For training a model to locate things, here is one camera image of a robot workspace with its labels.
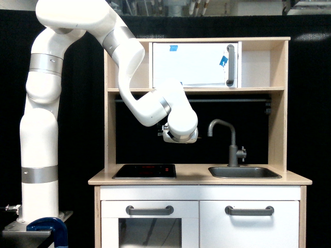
drawer handle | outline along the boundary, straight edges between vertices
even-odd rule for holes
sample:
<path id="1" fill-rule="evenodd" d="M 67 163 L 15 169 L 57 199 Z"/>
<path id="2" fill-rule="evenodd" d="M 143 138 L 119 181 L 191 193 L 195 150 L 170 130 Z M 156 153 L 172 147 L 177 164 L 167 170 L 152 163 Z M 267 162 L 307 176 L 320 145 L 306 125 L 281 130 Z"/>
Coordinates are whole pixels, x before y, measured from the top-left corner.
<path id="1" fill-rule="evenodd" d="M 225 208 L 226 214 L 241 216 L 271 216 L 275 212 L 272 206 L 265 209 L 233 209 L 231 206 Z"/>
<path id="2" fill-rule="evenodd" d="M 133 206 L 126 207 L 128 215 L 170 215 L 174 212 L 172 206 L 166 206 L 162 209 L 135 209 Z"/>
<path id="3" fill-rule="evenodd" d="M 228 45 L 227 50 L 229 52 L 229 79 L 227 80 L 227 86 L 232 86 L 234 82 L 234 46 Z"/>

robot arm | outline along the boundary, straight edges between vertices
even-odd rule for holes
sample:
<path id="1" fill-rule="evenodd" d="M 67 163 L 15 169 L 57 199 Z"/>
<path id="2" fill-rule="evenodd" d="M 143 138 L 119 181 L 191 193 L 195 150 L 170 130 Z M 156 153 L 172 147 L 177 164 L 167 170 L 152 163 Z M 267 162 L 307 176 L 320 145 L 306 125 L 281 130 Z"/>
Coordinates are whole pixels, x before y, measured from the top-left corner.
<path id="1" fill-rule="evenodd" d="M 192 143 L 198 119 L 176 80 L 139 100 L 130 92 L 144 49 L 104 0 L 39 0 L 36 15 L 47 28 L 36 38 L 26 82 L 26 105 L 20 124 L 22 219 L 58 216 L 57 112 L 62 62 L 67 48 L 85 31 L 96 37 L 119 67 L 120 94 L 140 123 L 152 126 L 169 115 L 167 142 Z"/>
<path id="2" fill-rule="evenodd" d="M 120 95 L 144 126 L 150 127 L 169 115 L 164 140 L 193 143 L 198 136 L 198 118 L 187 101 L 180 82 L 169 80 L 139 100 L 130 92 L 130 81 L 145 51 L 118 14 L 104 0 L 39 0 L 39 22 L 53 30 L 83 29 L 96 37 L 118 65 Z"/>

faucet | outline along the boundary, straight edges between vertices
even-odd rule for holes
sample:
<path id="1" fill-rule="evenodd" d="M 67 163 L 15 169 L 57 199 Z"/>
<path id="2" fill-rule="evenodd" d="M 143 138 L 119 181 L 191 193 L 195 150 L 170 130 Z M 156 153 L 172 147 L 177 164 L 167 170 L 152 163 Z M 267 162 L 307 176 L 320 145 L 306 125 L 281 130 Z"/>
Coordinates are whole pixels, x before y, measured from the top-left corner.
<path id="1" fill-rule="evenodd" d="M 228 167 L 240 167 L 238 165 L 238 159 L 245 159 L 246 157 L 246 149 L 242 147 L 241 150 L 238 150 L 238 147 L 236 146 L 236 131 L 233 127 L 232 124 L 220 120 L 220 119 L 215 119 L 212 120 L 211 123 L 209 124 L 208 127 L 208 133 L 207 136 L 211 137 L 213 136 L 213 128 L 215 124 L 221 124 L 223 126 L 229 127 L 231 130 L 231 145 L 229 146 L 229 164 Z"/>

sink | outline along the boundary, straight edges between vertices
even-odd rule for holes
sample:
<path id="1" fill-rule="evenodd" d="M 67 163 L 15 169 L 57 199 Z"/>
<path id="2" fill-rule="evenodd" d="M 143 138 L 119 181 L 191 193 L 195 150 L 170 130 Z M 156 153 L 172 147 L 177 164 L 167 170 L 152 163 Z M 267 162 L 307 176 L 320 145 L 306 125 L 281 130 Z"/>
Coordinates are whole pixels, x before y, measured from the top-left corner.
<path id="1" fill-rule="evenodd" d="M 208 169 L 214 177 L 219 178 L 281 178 L 277 173 L 262 167 L 210 167 Z"/>

stove top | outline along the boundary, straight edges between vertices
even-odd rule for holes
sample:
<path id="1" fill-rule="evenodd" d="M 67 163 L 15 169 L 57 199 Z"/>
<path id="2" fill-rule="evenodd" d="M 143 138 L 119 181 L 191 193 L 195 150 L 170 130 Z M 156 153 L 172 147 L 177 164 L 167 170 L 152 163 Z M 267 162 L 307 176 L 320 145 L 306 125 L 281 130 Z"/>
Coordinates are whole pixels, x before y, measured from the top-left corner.
<path id="1" fill-rule="evenodd" d="M 113 179 L 174 179 L 174 164 L 125 164 Z"/>

